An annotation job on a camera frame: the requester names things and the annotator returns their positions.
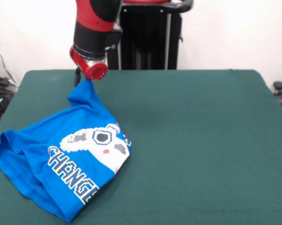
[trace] green table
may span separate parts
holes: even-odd
[[[68,108],[74,71],[31,71],[0,123]],[[110,71],[98,95],[132,154],[74,225],[282,225],[282,107],[255,71]],[[0,225],[66,224],[0,171]]]

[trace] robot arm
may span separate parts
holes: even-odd
[[[77,18],[70,56],[87,79],[108,71],[106,51],[115,48],[122,30],[115,24],[122,0],[76,0]]]

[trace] handle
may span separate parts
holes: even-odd
[[[161,4],[122,3],[124,13],[184,13],[192,9],[194,0],[182,0],[182,2],[166,2]]]

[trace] black stand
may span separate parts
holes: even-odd
[[[180,13],[193,0],[181,4],[123,4],[119,24],[123,29],[118,48],[108,51],[108,69],[177,69],[181,39]]]

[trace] black knob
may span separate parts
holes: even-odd
[[[273,86],[274,86],[274,88],[275,88],[276,90],[278,90],[278,91],[281,91],[281,90],[282,90],[282,82],[280,82],[280,81],[274,82]]]

